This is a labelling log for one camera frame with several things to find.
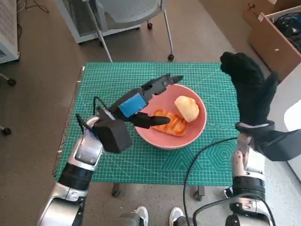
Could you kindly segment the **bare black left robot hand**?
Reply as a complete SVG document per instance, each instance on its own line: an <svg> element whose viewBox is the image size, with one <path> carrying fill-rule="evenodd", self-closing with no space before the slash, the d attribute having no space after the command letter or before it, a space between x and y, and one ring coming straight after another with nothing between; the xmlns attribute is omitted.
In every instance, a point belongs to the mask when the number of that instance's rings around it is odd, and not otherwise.
<svg viewBox="0 0 301 226"><path fill-rule="evenodd" d="M151 79L142 86L123 95L112 104L109 112L117 119L130 122L135 127L144 129L168 124L170 122L168 117L149 116L147 113L141 112L141 110L148 106L153 96L162 94L169 85L177 84L182 79L182 75L171 76L169 73L156 79Z"/></svg>

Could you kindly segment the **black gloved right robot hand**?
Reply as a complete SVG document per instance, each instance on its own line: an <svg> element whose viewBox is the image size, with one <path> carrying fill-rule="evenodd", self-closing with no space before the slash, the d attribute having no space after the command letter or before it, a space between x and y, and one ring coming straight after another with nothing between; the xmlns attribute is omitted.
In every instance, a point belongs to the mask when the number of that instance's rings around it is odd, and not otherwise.
<svg viewBox="0 0 301 226"><path fill-rule="evenodd" d="M244 53L224 52L221 71L228 74L237 92L240 123L259 126L268 123L270 104L278 86L278 74L264 77L260 66Z"/></svg>

